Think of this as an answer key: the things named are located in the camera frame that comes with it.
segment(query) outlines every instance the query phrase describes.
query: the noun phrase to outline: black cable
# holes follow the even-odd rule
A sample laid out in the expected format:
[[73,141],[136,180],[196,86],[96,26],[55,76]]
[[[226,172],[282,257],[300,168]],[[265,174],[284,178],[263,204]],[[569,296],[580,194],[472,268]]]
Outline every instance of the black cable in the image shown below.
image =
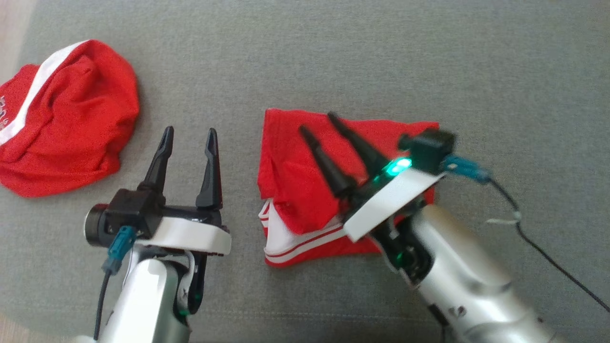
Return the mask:
[[99,291],[98,300],[98,312],[95,315],[95,330],[93,331],[93,340],[97,341],[99,338],[99,329],[102,325],[102,308],[104,307],[104,297],[106,297],[106,288],[108,288],[108,280],[111,276],[110,270],[104,275],[104,281],[102,281],[102,289]]
[[502,196],[504,196],[504,198],[511,204],[513,211],[519,212],[519,215],[516,215],[517,216],[517,222],[515,223],[515,227],[517,228],[517,234],[525,242],[530,244],[530,246],[532,246],[534,249],[536,249],[545,259],[547,259],[547,261],[551,265],[553,265],[553,267],[557,268],[557,270],[560,271],[563,275],[565,275],[568,279],[570,279],[570,281],[575,283],[583,291],[585,291],[587,294],[589,294],[589,296],[592,297],[595,301],[597,301],[597,303],[600,304],[601,307],[603,307],[607,312],[610,312],[610,306],[606,305],[606,303],[604,303],[597,295],[595,295],[593,292],[591,292],[585,285],[583,285],[574,276],[572,276],[572,274],[570,274],[568,271],[563,269],[559,264],[557,264],[557,262],[555,262],[551,258],[551,256],[549,256],[542,248],[540,248],[538,246],[538,244],[532,242],[531,239],[529,239],[523,233],[523,230],[521,229],[521,222],[520,222],[520,211],[519,211],[519,206],[517,205],[517,202],[510,196],[510,194],[508,194],[508,192],[504,188],[502,188],[502,186],[499,185],[499,183],[496,182],[496,180],[490,179],[489,183],[491,183],[491,185],[494,188],[496,188],[498,190],[498,192],[501,193]]

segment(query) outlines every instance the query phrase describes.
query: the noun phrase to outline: blue cable connector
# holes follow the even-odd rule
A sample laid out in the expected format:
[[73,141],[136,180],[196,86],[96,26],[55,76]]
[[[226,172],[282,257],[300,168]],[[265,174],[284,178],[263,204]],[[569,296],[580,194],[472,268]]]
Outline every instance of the blue cable connector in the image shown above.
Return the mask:
[[474,162],[459,156],[449,155],[443,161],[443,169],[446,172],[466,176],[469,179],[475,180],[480,184],[488,183],[492,178],[491,171],[479,167]]
[[108,258],[102,265],[104,273],[116,275],[123,264],[127,252],[134,247],[137,238],[133,226],[122,226],[108,248]]

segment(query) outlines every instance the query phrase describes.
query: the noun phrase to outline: red cloth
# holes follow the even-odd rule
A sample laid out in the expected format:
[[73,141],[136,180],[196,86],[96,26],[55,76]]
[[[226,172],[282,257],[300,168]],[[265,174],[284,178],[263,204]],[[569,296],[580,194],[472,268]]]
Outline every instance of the red cloth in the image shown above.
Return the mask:
[[[438,123],[429,121],[412,124],[390,120],[346,122],[390,159],[399,156],[397,143],[400,135],[417,135],[427,128],[439,127]],[[338,200],[332,195],[313,155],[299,135],[298,128],[303,124],[318,137],[324,151],[345,173],[358,181],[367,177],[356,152],[325,115],[303,110],[268,109],[260,153],[260,197],[273,198],[278,214],[297,234],[323,228],[339,210]]]
[[115,173],[139,112],[133,69],[96,40],[22,67],[0,99],[0,182],[22,197]]

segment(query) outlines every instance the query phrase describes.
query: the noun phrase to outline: wooden floor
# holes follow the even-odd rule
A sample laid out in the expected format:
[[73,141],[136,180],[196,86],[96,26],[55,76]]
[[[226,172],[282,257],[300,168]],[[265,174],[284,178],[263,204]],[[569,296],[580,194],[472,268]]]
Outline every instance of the wooden floor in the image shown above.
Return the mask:
[[[0,0],[0,84],[12,78],[20,67],[21,44],[36,0]],[[0,308],[0,343],[67,343],[67,338],[30,332],[11,322]]]

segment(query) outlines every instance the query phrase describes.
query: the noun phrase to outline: camera lens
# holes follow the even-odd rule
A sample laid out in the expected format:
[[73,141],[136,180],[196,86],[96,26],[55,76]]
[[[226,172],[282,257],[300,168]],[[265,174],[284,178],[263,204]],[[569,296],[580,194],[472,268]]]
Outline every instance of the camera lens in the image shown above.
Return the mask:
[[97,204],[91,208],[85,217],[85,239],[91,246],[102,246],[100,234],[103,234],[101,231],[104,230],[103,217],[105,216],[104,211],[106,208],[108,208],[108,204]]

